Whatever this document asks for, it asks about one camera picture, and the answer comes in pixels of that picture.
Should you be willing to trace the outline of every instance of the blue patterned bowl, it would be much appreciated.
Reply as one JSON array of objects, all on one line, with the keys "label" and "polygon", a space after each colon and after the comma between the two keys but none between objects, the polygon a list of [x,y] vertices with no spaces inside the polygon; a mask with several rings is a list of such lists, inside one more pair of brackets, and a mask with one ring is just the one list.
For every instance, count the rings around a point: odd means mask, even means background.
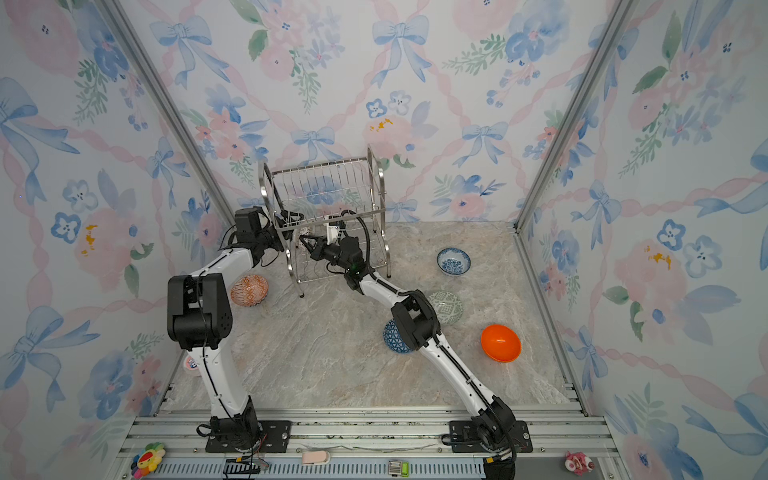
[{"label": "blue patterned bowl", "polygon": [[437,266],[445,275],[459,276],[469,271],[472,261],[464,250],[449,247],[437,254]]},{"label": "blue patterned bowl", "polygon": [[393,352],[411,353],[413,351],[402,341],[400,331],[397,330],[397,325],[395,324],[395,319],[391,319],[384,326],[384,343]]}]

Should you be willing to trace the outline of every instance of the dish rack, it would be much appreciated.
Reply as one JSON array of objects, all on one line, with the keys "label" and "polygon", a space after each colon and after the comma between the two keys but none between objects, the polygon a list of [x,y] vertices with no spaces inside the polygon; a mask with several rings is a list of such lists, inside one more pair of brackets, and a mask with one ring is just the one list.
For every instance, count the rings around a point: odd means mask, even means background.
[{"label": "dish rack", "polygon": [[[300,297],[304,297],[302,283],[332,276],[326,260],[310,258],[299,235],[325,235],[326,225],[343,220],[345,230],[339,232],[360,239],[365,251],[365,232],[357,220],[365,221],[371,237],[370,263],[374,268],[386,266],[386,275],[391,276],[389,245],[386,241],[384,200],[384,170],[368,147],[365,157],[346,158],[305,167],[270,171],[265,164],[259,170],[259,186],[267,215],[280,233],[280,242],[286,253],[288,274]],[[297,212],[297,216],[284,217],[283,211]],[[343,211],[355,214],[339,216]],[[278,227],[276,218],[284,220]],[[284,232],[293,231],[291,240]]]}]

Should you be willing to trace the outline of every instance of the pink toy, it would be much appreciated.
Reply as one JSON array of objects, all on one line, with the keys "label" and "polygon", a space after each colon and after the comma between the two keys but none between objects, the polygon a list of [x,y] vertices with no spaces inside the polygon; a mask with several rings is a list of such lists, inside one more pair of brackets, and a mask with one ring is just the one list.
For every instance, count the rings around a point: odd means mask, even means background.
[{"label": "pink toy", "polygon": [[594,470],[594,462],[583,452],[568,452],[565,454],[565,468],[567,468],[569,472],[573,472],[581,477],[584,473]]}]

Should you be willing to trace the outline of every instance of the wall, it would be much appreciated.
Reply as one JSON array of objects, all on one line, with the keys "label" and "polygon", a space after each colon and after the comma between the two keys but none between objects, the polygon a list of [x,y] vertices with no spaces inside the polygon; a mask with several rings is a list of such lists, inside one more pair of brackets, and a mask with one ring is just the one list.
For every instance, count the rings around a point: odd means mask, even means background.
[{"label": "wall", "polygon": [[766,22],[759,0],[640,0],[531,223],[635,480],[768,478]]},{"label": "wall", "polygon": [[221,221],[91,3],[0,12],[0,478],[103,478],[176,365],[167,279]]},{"label": "wall", "polygon": [[233,208],[370,143],[418,221],[517,217],[613,0],[122,5]]}]

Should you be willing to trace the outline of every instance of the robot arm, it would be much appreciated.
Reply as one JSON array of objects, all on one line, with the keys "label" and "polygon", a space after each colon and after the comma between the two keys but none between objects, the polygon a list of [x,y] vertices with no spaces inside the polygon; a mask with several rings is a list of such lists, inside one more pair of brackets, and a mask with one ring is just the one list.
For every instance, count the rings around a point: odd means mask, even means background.
[{"label": "robot arm", "polygon": [[464,402],[476,427],[476,436],[490,451],[515,456],[515,445],[532,449],[528,427],[478,378],[451,348],[443,335],[437,314],[420,290],[403,290],[383,279],[362,256],[355,237],[328,244],[324,237],[302,235],[304,247],[314,260],[328,260],[344,269],[347,285],[387,306],[402,341],[418,350],[451,383]]},{"label": "robot arm", "polygon": [[[232,312],[227,292],[234,280],[258,264],[265,249],[283,250],[275,229],[269,224],[261,227],[259,214],[263,212],[258,207],[238,210],[238,242],[231,245],[233,248],[197,272],[175,276],[168,282],[168,335],[190,351],[203,372],[211,401],[212,434],[238,445],[240,451],[252,448],[261,431],[228,344]],[[474,439],[479,439],[488,451],[499,452],[496,458],[501,460],[514,459],[515,445],[531,451],[526,424],[518,421],[458,357],[424,293],[403,290],[382,278],[363,257],[355,237],[328,243],[325,237],[302,235],[300,241],[313,260],[328,260],[342,267],[352,290],[390,309],[403,342],[427,357],[461,397],[471,416]]]}]

